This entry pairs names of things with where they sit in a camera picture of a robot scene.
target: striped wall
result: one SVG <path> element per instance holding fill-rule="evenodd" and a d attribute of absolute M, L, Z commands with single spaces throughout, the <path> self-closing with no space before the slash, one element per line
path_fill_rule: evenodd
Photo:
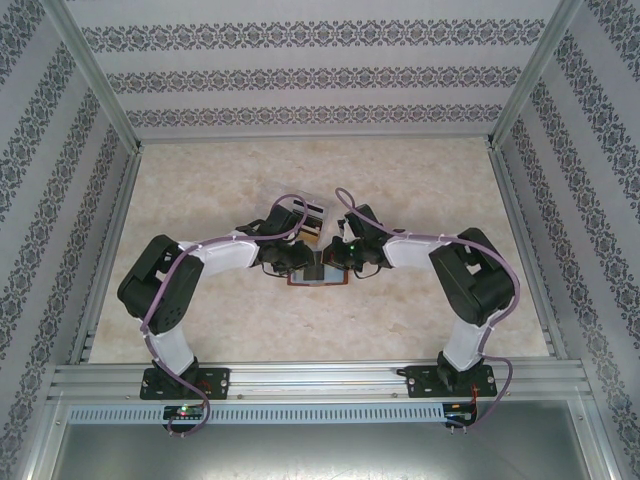
<path fill-rule="evenodd" d="M 76 0 L 143 140 L 487 134 L 558 0 Z"/>
<path fill-rule="evenodd" d="M 83 315 L 129 155 L 35 0 L 0 2 L 0 479 Z"/>
<path fill-rule="evenodd" d="M 640 1 L 585 1 L 502 145 L 552 307 L 640 478 Z"/>

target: marble floor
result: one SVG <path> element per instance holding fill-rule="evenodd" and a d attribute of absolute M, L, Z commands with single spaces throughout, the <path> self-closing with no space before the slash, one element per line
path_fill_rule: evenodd
<path fill-rule="evenodd" d="M 337 186 L 393 228 L 481 228 L 523 284 L 518 309 L 487 352 L 548 355 L 483 140 L 343 139 L 146 147 L 90 362 L 150 359 L 116 290 L 151 238 L 226 234 L 268 208 L 260 199 L 273 182 L 335 202 L 325 241 L 345 211 Z M 432 271 L 385 270 L 346 286 L 303 288 L 254 268 L 202 279 L 183 325 L 200 361 L 393 360 L 435 358 L 454 318 Z"/>

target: black bracket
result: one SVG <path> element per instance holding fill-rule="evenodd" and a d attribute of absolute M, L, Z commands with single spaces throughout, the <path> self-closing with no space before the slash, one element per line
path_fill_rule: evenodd
<path fill-rule="evenodd" d="M 405 377 L 409 398 L 471 397 L 475 386 L 477 397 L 495 397 L 498 394 L 493 368 L 482 365 L 467 382 L 460 382 L 452 390 L 438 377 L 436 365 L 411 365 L 398 369 L 396 373 Z"/>
<path fill-rule="evenodd" d="M 187 381 L 202 390 L 209 400 L 226 400 L 229 392 L 230 373 L 228 368 L 199 367 L 194 378 L 189 378 Z M 147 368 L 144 371 L 140 399 L 200 400 L 200 396 L 173 380 L 167 381 L 166 373 L 155 367 Z"/>

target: purple cable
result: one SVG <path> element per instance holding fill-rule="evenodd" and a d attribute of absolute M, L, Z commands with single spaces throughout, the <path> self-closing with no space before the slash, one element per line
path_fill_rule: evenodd
<path fill-rule="evenodd" d="M 244 235 L 239 236 L 239 237 L 236 237 L 236 236 L 217 237 L 217 238 L 211 238 L 209 240 L 204 240 L 204 241 L 200 242 L 197 245 L 192 245 L 192 246 L 188 247 L 180 255 L 178 255 L 178 257 L 175 259 L 175 261 L 173 262 L 173 264 L 169 268 L 169 271 L 167 272 L 166 276 L 164 277 L 164 280 L 162 281 L 162 284 L 160 285 L 160 288 L 158 289 L 158 292 L 156 293 L 156 296 L 154 297 L 153 301 L 151 302 L 151 305 L 149 306 L 149 310 L 147 310 L 147 314 L 144 316 L 144 319 L 142 320 L 142 324 L 140 325 L 140 331 L 142 332 L 142 336 L 144 338 L 144 343 L 147 345 L 147 348 L 149 349 L 149 353 L 151 353 L 151 356 L 153 357 L 155 362 L 158 364 L 158 366 L 162 370 L 164 370 L 167 373 L 167 375 L 169 375 L 172 379 L 174 379 L 176 382 L 180 383 L 184 387 L 188 388 L 192 392 L 194 392 L 196 395 L 198 395 L 203 400 L 203 405 L 205 407 L 206 413 L 202 417 L 202 420 L 200 421 L 199 424 L 194 426 L 191 430 L 189 430 L 187 432 L 180 433 L 179 434 L 180 438 L 184 438 L 184 437 L 188 437 L 189 435 L 193 435 L 194 433 L 196 433 L 198 430 L 200 430 L 201 428 L 203 428 L 205 426 L 205 424 L 209 420 L 209 416 L 211 415 L 211 403 L 209 402 L 209 399 L 207 398 L 207 395 L 202 390 L 200 390 L 199 388 L 195 387 L 194 385 L 191 385 L 189 382 L 183 380 L 180 377 L 180 375 L 177 375 L 176 373 L 171 371 L 171 369 L 162 360 L 160 360 L 160 357 L 158 356 L 158 352 L 154 348 L 154 346 L 151 343 L 151 340 L 149 338 L 149 322 L 151 322 L 151 319 L 153 318 L 154 313 L 158 309 L 158 305 L 160 305 L 160 300 L 162 299 L 162 295 L 164 295 L 164 292 L 167 289 L 167 286 L 169 284 L 169 281 L 171 280 L 171 277 L 173 277 L 173 275 L 175 274 L 175 272 L 178 269 L 178 266 L 180 265 L 180 263 L 191 252 L 193 252 L 195 250 L 198 250 L 198 249 L 200 249 L 202 247 L 207 247 L 209 245 L 213 245 L 215 243 L 227 242 L 227 241 L 235 241 L 237 238 L 242 239 L 242 240 L 249 239 L 249 240 L 254 240 L 254 241 L 255 240 L 258 240 L 258 241 L 280 240 L 281 238 L 287 238 L 289 235 L 297 233 L 298 230 L 300 230 L 300 227 L 302 227 L 302 225 L 304 225 L 304 222 L 307 220 L 307 216 L 309 215 L 309 207 L 307 205 L 307 201 L 304 198 L 302 198 L 300 195 L 296 195 L 294 193 L 288 193 L 286 195 L 282 195 L 275 202 L 273 202 L 273 205 L 271 206 L 271 209 L 273 210 L 273 208 L 276 205 L 278 205 L 282 200 L 285 200 L 287 198 L 297 198 L 298 200 L 300 200 L 302 202 L 302 206 L 304 208 L 304 211 L 302 213 L 302 218 L 300 218 L 300 221 L 298 223 L 296 223 L 296 225 L 291 230 L 288 230 L 288 231 L 286 231 L 284 233 L 280 233 L 278 235 L 263 235 L 263 236 L 258 236 L 258 237 L 246 237 Z M 169 423 L 167 424 L 167 430 L 169 431 L 169 435 L 171 435 L 171 436 L 174 436 L 176 434 L 176 432 L 171 429 L 171 425 L 173 423 L 173 420 L 174 420 L 173 418 L 169 419 Z"/>
<path fill-rule="evenodd" d="M 500 393 L 498 393 L 498 396 L 493 401 L 489 409 L 480 418 L 480 420 L 484 420 L 489 414 L 491 414 L 495 410 L 496 406 L 498 405 L 498 402 L 500 402 L 500 400 L 502 400 L 502 397 L 504 397 L 504 395 L 507 393 L 507 389 L 509 388 L 509 385 L 511 384 L 511 379 L 513 378 L 513 364 L 509 361 L 509 359 L 504 357 L 491 357 L 489 355 L 485 355 L 484 347 L 487 344 L 487 341 L 489 340 L 489 336 L 491 335 L 491 332 L 494 330 L 495 326 L 498 323 L 500 323 L 502 320 L 504 320 L 508 315 L 510 315 L 511 312 L 513 312 L 516 309 L 516 307 L 518 306 L 518 303 L 520 302 L 520 281 L 518 280 L 518 276 L 516 275 L 516 272 L 513 270 L 513 268 L 511 268 L 511 265 L 509 265 L 504 258 L 502 258 L 500 255 L 498 255 L 496 252 L 494 252 L 490 248 L 485 247 L 484 245 L 480 245 L 479 243 L 472 242 L 470 240 L 465 240 L 463 238 L 454 237 L 454 236 L 417 235 L 413 233 L 396 232 L 390 228 L 385 227 L 381 223 L 371 220 L 369 217 L 366 217 L 365 215 L 360 213 L 358 210 L 356 210 L 356 201 L 353 198 L 353 195 L 351 195 L 351 193 L 349 193 L 348 190 L 342 187 L 338 187 L 336 188 L 335 193 L 336 193 L 336 197 L 338 197 L 338 200 L 340 200 L 340 202 L 345 207 L 347 207 L 347 209 L 351 213 L 357 216 L 360 220 L 367 222 L 369 225 L 376 227 L 377 229 L 382 230 L 383 232 L 388 233 L 389 235 L 393 235 L 394 237 L 404 237 L 406 239 L 414 238 L 416 240 L 451 242 L 451 243 L 464 245 L 466 247 L 474 248 L 493 258 L 496 262 L 500 264 L 502 268 L 504 268 L 505 272 L 507 272 L 507 275 L 509 275 L 509 278 L 511 279 L 511 282 L 513 283 L 513 288 L 514 288 L 513 300 L 511 301 L 511 303 L 509 304 L 506 310 L 504 310 L 500 315 L 494 318 L 491 321 L 491 323 L 489 323 L 489 328 L 487 328 L 487 330 L 484 332 L 484 335 L 480 340 L 480 344 L 478 345 L 478 353 L 483 358 L 487 360 L 493 360 L 493 361 L 498 360 L 498 361 L 504 362 L 507 364 L 507 367 L 509 369 L 509 373 L 507 375 L 507 379 L 504 382 L 504 386 L 502 387 L 502 390 L 500 390 Z M 346 195 L 347 198 L 349 199 L 348 202 L 343 197 L 343 194 Z M 476 421 L 473 425 L 471 425 L 471 427 L 474 427 L 475 425 L 480 423 L 480 420 Z"/>

